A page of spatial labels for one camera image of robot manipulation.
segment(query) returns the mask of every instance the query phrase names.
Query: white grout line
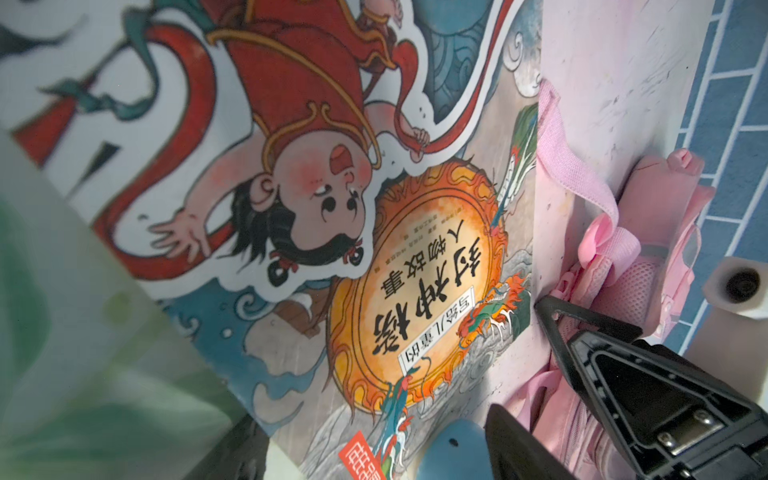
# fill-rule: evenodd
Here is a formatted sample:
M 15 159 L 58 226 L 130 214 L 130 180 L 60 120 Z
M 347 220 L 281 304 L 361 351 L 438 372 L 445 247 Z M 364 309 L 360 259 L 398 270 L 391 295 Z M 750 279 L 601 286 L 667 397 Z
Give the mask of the white grout line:
M 768 168 L 763 172 L 763 176 L 760 178 L 760 183 L 757 184 L 757 189 L 755 189 L 755 193 L 752 195 L 752 200 L 750 200 L 750 204 L 746 208 L 744 218 L 741 220 L 741 223 L 739 223 L 739 228 L 736 229 L 736 233 L 733 234 L 733 239 L 730 241 L 728 250 L 725 252 L 726 257 L 730 257 L 736 252 L 736 248 L 739 246 L 744 231 L 750 225 L 750 220 L 752 220 L 752 215 L 755 213 L 757 204 L 760 202 L 760 199 L 763 198 L 766 187 L 768 187 Z
M 739 223 L 739 224 L 741 224 L 741 222 L 743 221 L 740 218 L 718 217 L 716 215 L 707 215 L 705 218 L 707 220 L 713 220 L 713 221 L 716 221 L 716 222 L 726 222 L 726 223 Z
M 699 85 L 699 91 L 696 93 L 696 102 L 694 103 L 694 110 L 690 113 L 690 121 L 688 122 L 688 132 L 685 134 L 685 140 L 683 141 L 684 148 L 690 147 L 690 141 L 694 137 L 694 131 L 696 130 L 696 123 L 699 121 L 699 115 L 701 115 L 701 106 L 704 103 L 704 95 L 707 94 L 707 88 L 710 85 L 710 76 L 712 75 L 712 70 L 714 70 L 715 68 L 715 61 L 717 60 L 717 53 L 720 51 L 720 45 L 723 43 L 723 36 L 725 35 L 725 26 L 728 24 L 728 17 L 730 16 L 730 10 L 732 7 L 733 7 L 733 0 L 725 0 L 725 5 L 723 5 L 723 13 L 720 14 L 720 19 L 717 22 L 717 30 L 715 31 L 715 38 L 712 40 L 712 48 L 710 48 L 710 56 L 707 57 L 707 64 L 704 67 L 704 73 L 701 75 L 701 85 Z
M 694 333 L 696 333 L 696 329 L 699 327 L 699 323 L 701 323 L 702 317 L 704 317 L 704 312 L 707 311 L 707 305 L 709 305 L 709 303 L 706 300 L 701 300 L 701 306 L 699 307 L 699 311 L 696 312 L 696 318 L 694 318 L 694 322 L 690 325 L 688 334 L 685 336 L 683 345 L 680 346 L 680 350 L 677 352 L 677 355 L 683 355 L 685 351 L 688 350 L 690 341 L 693 339 Z
M 768 131 L 768 125 L 742 125 L 741 131 Z
M 744 68 L 743 70 L 718 71 L 710 76 L 710 80 L 720 80 L 721 78 L 748 77 L 755 73 L 754 68 Z
M 726 142 L 725 144 L 725 149 L 723 150 L 723 156 L 720 157 L 720 163 L 717 165 L 715 176 L 712 179 L 713 187 L 717 187 L 717 185 L 720 184 L 720 178 L 722 178 L 723 172 L 725 171 L 725 167 L 726 165 L 728 165 L 730 154 L 731 152 L 733 152 L 733 146 L 736 144 L 736 138 L 739 136 L 739 130 L 741 130 L 741 126 L 744 123 L 746 112 L 750 109 L 750 104 L 752 103 L 752 97 L 755 95 L 757 84 L 760 82 L 760 74 L 763 71 L 763 67 L 766 64 L 767 58 L 768 58 L 768 35 L 766 35 L 765 40 L 763 41 L 763 49 L 760 51 L 760 56 L 757 59 L 755 74 L 752 75 L 752 77 L 750 78 L 750 84 L 747 85 L 746 92 L 744 92 L 744 98 L 741 101 L 741 106 L 739 106 L 739 112 L 736 114 L 736 120 L 733 121 L 733 128 L 730 129 L 730 135 L 728 135 L 728 142 Z M 704 218 L 707 216 L 707 212 L 710 209 L 710 205 L 711 204 L 704 206 L 704 209 L 702 209 L 701 211 L 701 215 L 699 217 L 699 220 L 697 221 L 697 225 L 699 226 L 699 228 L 701 228 L 701 226 L 704 223 Z

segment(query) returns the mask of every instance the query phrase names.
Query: pink bag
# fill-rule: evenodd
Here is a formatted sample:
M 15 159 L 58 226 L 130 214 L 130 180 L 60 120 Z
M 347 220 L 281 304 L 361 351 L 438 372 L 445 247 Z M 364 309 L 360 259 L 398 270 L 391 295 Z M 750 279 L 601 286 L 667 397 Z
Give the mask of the pink bag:
M 610 188 L 568 147 L 558 95 L 544 81 L 539 98 L 538 161 L 545 174 L 603 210 L 587 228 L 579 262 L 550 295 L 639 326 L 661 343 L 674 327 L 694 279 L 701 238 L 694 223 L 715 189 L 700 186 L 703 161 L 680 149 L 666 160 L 645 157 L 619 204 Z M 567 341 L 575 319 L 558 324 Z M 634 479 L 603 427 L 568 385 L 554 358 L 519 392 L 518 421 L 581 480 Z M 537 399 L 541 407 L 536 408 Z

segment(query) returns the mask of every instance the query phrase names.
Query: cartoon face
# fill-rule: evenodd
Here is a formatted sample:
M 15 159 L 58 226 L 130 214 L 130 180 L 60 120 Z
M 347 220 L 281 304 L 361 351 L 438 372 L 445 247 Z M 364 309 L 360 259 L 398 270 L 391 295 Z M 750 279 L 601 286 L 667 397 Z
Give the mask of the cartoon face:
M 301 250 L 311 250 L 340 233 L 360 236 L 366 217 L 362 192 L 371 174 L 368 155 L 352 138 L 313 131 L 283 149 L 268 178 L 253 182 L 251 200 L 262 210 L 279 194 L 296 215 L 291 240 Z

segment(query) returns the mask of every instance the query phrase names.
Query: blue tile wall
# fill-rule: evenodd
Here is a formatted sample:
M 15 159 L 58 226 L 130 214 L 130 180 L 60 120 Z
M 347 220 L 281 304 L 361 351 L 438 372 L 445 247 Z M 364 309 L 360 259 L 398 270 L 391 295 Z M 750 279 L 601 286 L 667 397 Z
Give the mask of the blue tile wall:
M 768 2 L 734 0 L 715 71 L 752 68 L 768 33 Z
M 768 262 L 768 65 L 763 50 L 768 45 L 768 0 L 717 0 L 712 13 L 677 138 L 680 146 L 689 136 L 690 149 L 706 161 L 701 184 L 717 187 L 712 204 L 703 212 L 705 218 L 700 219 L 702 248 L 694 266 L 696 279 L 680 324 L 665 342 L 680 353 L 707 318 L 710 306 L 697 315 L 706 305 L 701 287 L 729 248 L 735 247 L 737 257 Z M 718 28 L 723 31 L 719 44 L 715 42 Z M 715 78 L 704 75 L 710 55 L 717 56 Z M 746 96 L 750 82 L 751 98 Z M 702 89 L 701 112 L 692 122 L 693 105 Z M 746 117 L 733 150 L 723 155 L 743 102 L 748 102 Z M 718 177 L 721 161 L 724 168 Z

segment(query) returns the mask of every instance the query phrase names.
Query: cartoon boy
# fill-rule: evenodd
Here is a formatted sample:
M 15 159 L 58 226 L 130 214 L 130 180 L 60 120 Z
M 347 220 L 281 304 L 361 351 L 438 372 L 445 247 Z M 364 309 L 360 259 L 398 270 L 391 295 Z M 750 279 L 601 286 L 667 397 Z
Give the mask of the cartoon boy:
M 365 103 L 372 85 L 363 91 L 360 68 L 372 84 L 397 68 L 389 18 L 401 22 L 399 0 L 363 0 L 357 20 L 344 0 L 249 0 L 223 15 L 207 38 L 225 42 L 255 126 L 197 179 L 173 220 L 150 227 L 165 235 L 153 246 L 170 247 L 169 258 L 187 252 L 190 263 L 210 256 L 205 222 L 233 191 L 232 254 L 250 249 L 250 261 L 263 259 L 270 240 L 274 286 L 299 265 L 360 264 L 362 192 L 382 161 L 376 138 L 400 130 L 429 143 L 395 105 Z M 411 149 L 413 161 L 422 155 Z

